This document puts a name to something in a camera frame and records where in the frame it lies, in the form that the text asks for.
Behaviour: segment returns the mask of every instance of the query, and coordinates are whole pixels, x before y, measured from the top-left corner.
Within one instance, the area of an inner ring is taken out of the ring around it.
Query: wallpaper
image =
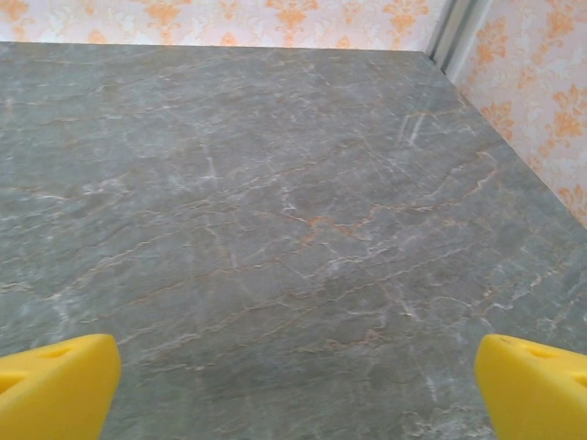
[[[0,0],[0,40],[425,50],[446,0]]]
[[[587,226],[587,0],[494,0],[455,83]]]

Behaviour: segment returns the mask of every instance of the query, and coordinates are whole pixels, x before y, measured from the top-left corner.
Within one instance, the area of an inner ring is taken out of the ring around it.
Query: marble floor
[[[0,43],[0,355],[113,334],[104,439],[489,440],[587,352],[587,232],[422,53]]]

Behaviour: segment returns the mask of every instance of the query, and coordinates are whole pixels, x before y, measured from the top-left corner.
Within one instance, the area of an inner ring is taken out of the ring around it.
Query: yellow object
[[[587,356],[488,335],[475,373],[499,440],[587,439]]]
[[[119,378],[110,335],[0,357],[0,439],[97,439]]]

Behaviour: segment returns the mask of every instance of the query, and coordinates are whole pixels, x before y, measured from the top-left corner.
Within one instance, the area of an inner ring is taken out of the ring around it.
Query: gray marble surface
[[[0,44],[0,354],[116,336],[105,439],[493,438],[587,233],[424,54]]]

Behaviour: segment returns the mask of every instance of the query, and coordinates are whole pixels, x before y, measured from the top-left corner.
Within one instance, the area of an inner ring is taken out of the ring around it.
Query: wall
[[[585,41],[585,0],[493,0],[453,81],[587,226]]]
[[[0,0],[0,39],[425,50],[446,0]]]

